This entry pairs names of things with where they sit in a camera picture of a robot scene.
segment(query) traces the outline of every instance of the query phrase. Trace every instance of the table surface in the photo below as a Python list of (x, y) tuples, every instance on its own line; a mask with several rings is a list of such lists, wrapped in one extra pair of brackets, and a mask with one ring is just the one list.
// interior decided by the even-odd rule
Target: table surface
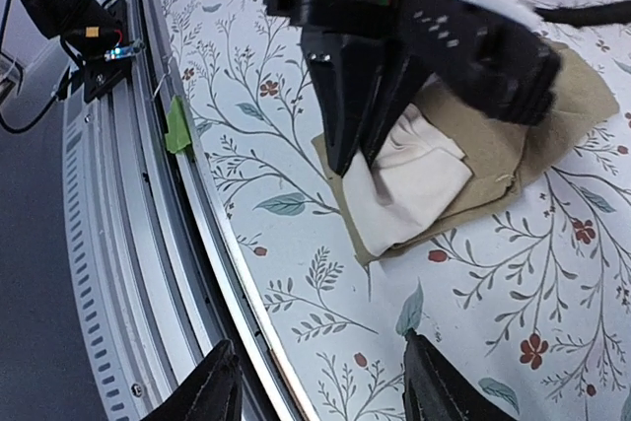
[(396, 326), (418, 317), (516, 417), (631, 411), (631, 27), (544, 26), (602, 75), (620, 114), (505, 213), (367, 271), (311, 145), (322, 129), (299, 32), (266, 18), (261, 0), (162, 3), (215, 183), (321, 419), (404, 419)]

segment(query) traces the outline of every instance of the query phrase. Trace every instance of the floral tablecloth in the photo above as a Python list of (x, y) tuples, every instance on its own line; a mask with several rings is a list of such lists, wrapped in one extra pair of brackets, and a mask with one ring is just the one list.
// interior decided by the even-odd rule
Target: floral tablecloth
[(631, 27), (545, 26), (620, 114), (506, 212), (367, 271), (311, 146), (299, 32), (261, 0), (162, 3), (216, 185), (321, 419), (404, 419), (397, 329), (410, 324), (518, 419), (631, 419)]

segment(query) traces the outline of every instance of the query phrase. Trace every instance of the gray floor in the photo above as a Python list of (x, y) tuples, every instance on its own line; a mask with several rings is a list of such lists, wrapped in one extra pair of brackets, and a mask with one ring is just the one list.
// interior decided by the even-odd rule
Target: gray floor
[[(17, 101), (20, 126), (46, 103), (65, 67), (56, 50)], [(72, 292), (61, 186), (61, 117), (55, 107), (31, 132), (0, 130), (0, 420), (106, 419)]]

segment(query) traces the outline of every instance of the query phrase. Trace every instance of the floral pattern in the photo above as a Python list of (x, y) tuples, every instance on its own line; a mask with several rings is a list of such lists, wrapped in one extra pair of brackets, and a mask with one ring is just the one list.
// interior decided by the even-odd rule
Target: floral pattern
[(520, 419), (631, 419), (631, 27), (543, 26), (621, 113), (505, 212), (366, 270), (311, 144), (322, 129), (299, 32), (260, 0), (162, 7), (215, 183), (321, 419), (404, 419), (411, 328)]

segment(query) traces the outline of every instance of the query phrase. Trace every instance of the khaki fabric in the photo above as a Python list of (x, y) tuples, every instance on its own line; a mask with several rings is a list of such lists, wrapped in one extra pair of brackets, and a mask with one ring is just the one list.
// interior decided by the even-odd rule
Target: khaki fabric
[(384, 255), (370, 255), (364, 248), (348, 213), (341, 179), (326, 165), (323, 136), (314, 139), (360, 263), (402, 253), (461, 224), (502, 211), (594, 126), (618, 113), (618, 103), (599, 74), (566, 44), (552, 45), (562, 56), (563, 69), (554, 86), (554, 107), (537, 127), (488, 119), (463, 104), (440, 82), (419, 92), (414, 103), (432, 125), (465, 153), (463, 162), (473, 177), (434, 225)]

